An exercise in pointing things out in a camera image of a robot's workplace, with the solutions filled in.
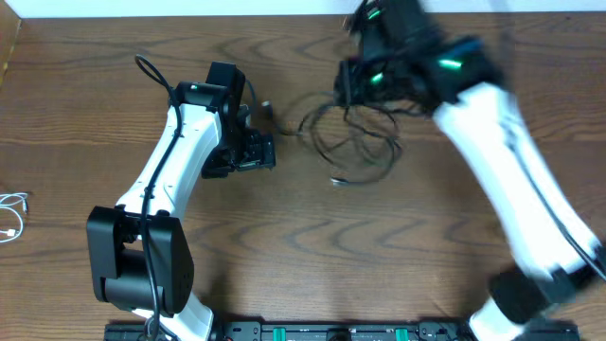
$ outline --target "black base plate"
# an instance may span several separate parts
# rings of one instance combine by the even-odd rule
[[[138,340],[143,325],[110,324],[105,341]],[[437,320],[402,324],[269,324],[228,322],[223,340],[210,341],[473,341],[467,324]],[[516,341],[580,341],[577,326],[542,321]]]

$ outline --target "green connector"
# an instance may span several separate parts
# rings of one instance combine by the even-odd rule
[[[396,341],[408,341],[408,330],[397,329],[396,330]]]
[[[286,329],[285,328],[274,328],[274,341],[286,341]]]

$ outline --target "green led light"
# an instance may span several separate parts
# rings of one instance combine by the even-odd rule
[[[463,63],[452,60],[440,60],[439,65],[445,68],[458,70],[461,68],[461,66],[463,66]]]
[[[377,15],[381,14],[380,10],[376,10],[374,13],[370,14],[368,16],[368,20],[372,20],[372,18],[376,17]]]
[[[378,84],[383,80],[383,72],[374,76],[373,78],[370,79],[370,82],[373,84]]]

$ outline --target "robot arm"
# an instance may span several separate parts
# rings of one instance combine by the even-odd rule
[[[441,105],[434,121],[487,193],[518,267],[493,281],[491,299],[470,326],[480,341],[508,341],[593,277],[566,235],[596,263],[604,250],[566,201],[510,95],[481,83],[459,98]]]
[[[213,63],[205,83],[181,82],[175,90],[181,136],[160,170],[148,204],[151,263],[160,296],[160,323],[182,340],[205,341],[213,313],[191,293],[193,260],[181,220],[199,174],[225,177],[232,171],[276,165],[271,135],[247,127],[240,106],[244,75],[233,64]],[[150,318],[153,295],[142,251],[126,245],[140,238],[145,188],[175,133],[170,107],[166,128],[148,164],[114,208],[95,207],[87,222],[93,288],[98,300]]]
[[[479,341],[512,340],[606,279],[604,248],[566,201],[478,39],[446,44],[419,0],[365,0],[348,28],[360,51],[344,62],[337,103],[407,99],[432,113],[506,232],[517,266],[490,281],[490,300],[471,318]]]

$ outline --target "white wall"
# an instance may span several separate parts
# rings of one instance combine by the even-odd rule
[[[361,0],[6,0],[22,18],[346,14]],[[422,0],[432,12],[606,10],[606,0]]]

